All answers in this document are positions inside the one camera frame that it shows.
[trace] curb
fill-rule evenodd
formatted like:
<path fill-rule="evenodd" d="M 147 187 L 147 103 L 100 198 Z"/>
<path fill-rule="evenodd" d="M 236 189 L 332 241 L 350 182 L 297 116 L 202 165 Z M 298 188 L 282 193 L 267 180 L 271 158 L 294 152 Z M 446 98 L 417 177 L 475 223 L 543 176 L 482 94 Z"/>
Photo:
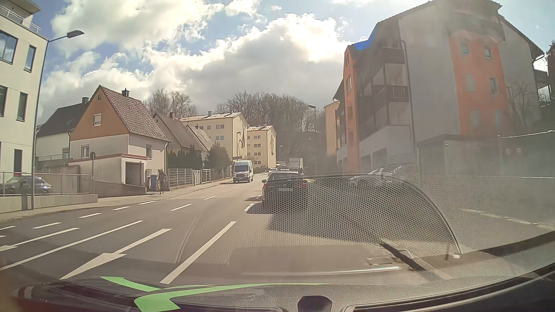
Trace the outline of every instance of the curb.
<path fill-rule="evenodd" d="M 207 188 L 195 189 L 195 190 L 192 190 L 192 191 L 187 192 L 187 193 L 176 194 L 176 195 L 172 195 L 172 196 L 169 196 L 169 197 L 164 197 L 164 198 L 160 198 L 160 199 L 156 199 L 156 200 L 169 199 L 169 198 L 189 194 L 189 193 L 192 193 L 192 192 L 196 192 L 198 190 L 213 188 L 213 187 L 218 186 L 218 185 L 220 185 L 220 184 L 218 183 L 218 184 L 215 184 L 215 185 L 211 185 Z M 144 201 L 144 199 L 140 200 L 138 202 L 126 203 L 126 204 L 121 204 L 121 205 L 133 205 L 133 204 L 141 203 L 143 201 Z M 65 213 L 65 212 L 72 212 L 72 211 L 76 211 L 76 210 L 85 210 L 85 209 L 94 209 L 94 208 L 106 208 L 106 207 L 113 207 L 113 206 L 119 206 L 119 205 L 120 204 L 118 204 L 118 205 L 106 205 L 106 206 L 100 206 L 100 207 L 81 207 L 81 208 L 74 208 L 74 209 L 67 209 L 67 210 L 59 210 L 59 211 L 56 211 L 56 212 L 41 212 L 41 213 L 36 213 L 36 214 L 32 214 L 32 215 L 19 215 L 17 217 L 12 217 L 12 218 L 9 218 L 9 219 L 3 219 L 2 221 L 0 221 L 0 224 L 6 223 L 6 222 L 12 222 L 12 221 L 15 221 L 15 220 L 28 219 L 28 218 L 32 218 L 32 217 L 55 214 L 55 213 Z"/>

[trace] white van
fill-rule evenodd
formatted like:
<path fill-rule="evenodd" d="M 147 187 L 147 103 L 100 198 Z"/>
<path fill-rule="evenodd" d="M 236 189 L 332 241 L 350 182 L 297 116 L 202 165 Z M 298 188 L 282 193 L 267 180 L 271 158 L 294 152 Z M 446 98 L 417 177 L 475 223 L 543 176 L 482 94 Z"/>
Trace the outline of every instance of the white van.
<path fill-rule="evenodd" d="M 253 161 L 237 160 L 233 166 L 233 183 L 237 181 L 251 182 L 253 179 Z"/>

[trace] house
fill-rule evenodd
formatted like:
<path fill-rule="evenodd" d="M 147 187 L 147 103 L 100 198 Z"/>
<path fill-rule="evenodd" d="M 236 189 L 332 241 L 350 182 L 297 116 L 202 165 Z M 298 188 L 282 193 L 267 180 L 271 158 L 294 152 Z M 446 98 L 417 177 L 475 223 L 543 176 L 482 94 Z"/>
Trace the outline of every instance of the house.
<path fill-rule="evenodd" d="M 35 113 L 47 38 L 30 0 L 0 1 L 0 183 L 33 164 Z"/>
<path fill-rule="evenodd" d="M 99 85 L 71 133 L 69 165 L 93 174 L 100 197 L 144 194 L 149 176 L 166 169 L 170 140 L 143 103 Z M 94 152 L 93 162 L 90 158 Z"/>
<path fill-rule="evenodd" d="M 87 110 L 89 98 L 60 107 L 37 129 L 36 166 L 58 167 L 68 164 L 69 136 Z"/>
<path fill-rule="evenodd" d="M 246 129 L 248 124 L 241 113 L 190 116 L 181 119 L 185 125 L 204 130 L 210 139 L 225 147 L 231 160 L 246 159 Z"/>
<path fill-rule="evenodd" d="M 533 62 L 543 51 L 500 8 L 490 0 L 428 1 L 347 47 L 333 96 L 337 161 L 346 171 L 412 162 L 418 142 L 446 133 L 513 134 L 507 98 L 519 84 L 529 87 L 526 123 L 538 122 L 543 85 Z"/>
<path fill-rule="evenodd" d="M 157 113 L 154 120 L 170 140 L 167 146 L 168 153 L 177 153 L 180 150 L 188 152 L 194 147 L 204 159 L 214 145 L 214 140 L 204 130 L 182 123 L 173 117 L 173 113 L 170 113 L 169 117 Z"/>
<path fill-rule="evenodd" d="M 276 167 L 276 131 L 273 125 L 260 125 L 247 129 L 247 158 L 254 167 Z"/>

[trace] windshield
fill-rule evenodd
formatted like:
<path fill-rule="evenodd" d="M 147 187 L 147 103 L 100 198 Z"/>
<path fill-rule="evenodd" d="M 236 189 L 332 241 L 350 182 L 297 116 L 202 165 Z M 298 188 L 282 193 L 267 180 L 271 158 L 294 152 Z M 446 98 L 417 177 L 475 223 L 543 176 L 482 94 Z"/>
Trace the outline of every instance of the windshield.
<path fill-rule="evenodd" d="M 553 12 L 0 0 L 0 277 L 350 311 L 555 264 Z"/>
<path fill-rule="evenodd" d="M 235 172 L 249 171 L 249 165 L 236 165 L 235 167 L 233 167 L 233 171 Z"/>

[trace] white truck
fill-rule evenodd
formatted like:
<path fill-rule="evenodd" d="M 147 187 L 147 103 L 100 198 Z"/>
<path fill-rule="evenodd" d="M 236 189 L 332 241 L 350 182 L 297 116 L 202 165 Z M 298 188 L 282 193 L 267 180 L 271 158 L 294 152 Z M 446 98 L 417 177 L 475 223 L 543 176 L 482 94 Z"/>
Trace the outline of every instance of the white truck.
<path fill-rule="evenodd" d="M 288 163 L 289 170 L 297 171 L 298 173 L 302 173 L 302 158 L 299 157 L 291 157 L 289 158 Z"/>

